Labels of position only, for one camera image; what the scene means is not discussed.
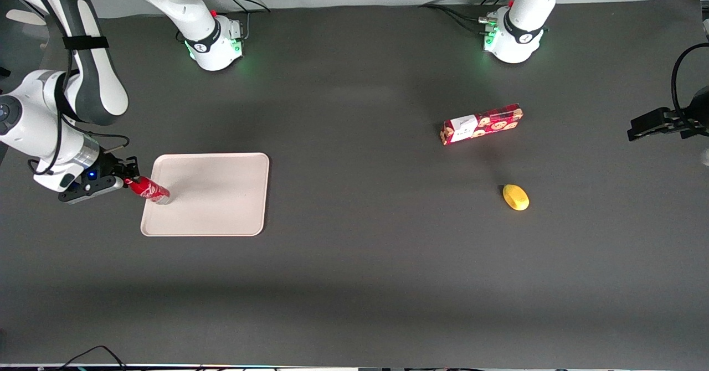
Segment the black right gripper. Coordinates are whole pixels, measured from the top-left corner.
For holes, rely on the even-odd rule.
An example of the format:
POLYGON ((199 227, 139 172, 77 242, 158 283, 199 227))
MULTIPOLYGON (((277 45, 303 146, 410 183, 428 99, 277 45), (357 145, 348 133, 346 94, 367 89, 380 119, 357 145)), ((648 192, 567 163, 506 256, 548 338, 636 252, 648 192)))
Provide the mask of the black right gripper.
POLYGON ((140 170, 137 157, 119 159, 112 153, 100 152, 88 169, 81 174, 82 187, 113 187, 113 190, 127 188, 127 179, 138 179, 140 170))

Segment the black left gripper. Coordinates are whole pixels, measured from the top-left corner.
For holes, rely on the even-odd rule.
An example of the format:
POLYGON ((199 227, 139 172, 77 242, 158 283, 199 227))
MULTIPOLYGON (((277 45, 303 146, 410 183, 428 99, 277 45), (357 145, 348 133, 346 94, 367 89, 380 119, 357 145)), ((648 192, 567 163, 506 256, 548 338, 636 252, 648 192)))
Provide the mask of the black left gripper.
POLYGON ((631 128, 627 131, 628 141, 638 141, 661 133, 680 133, 682 139, 698 135, 707 137, 708 86, 699 89, 690 104, 681 108, 676 85, 671 85, 671 99, 673 111, 661 107, 632 119, 631 128))

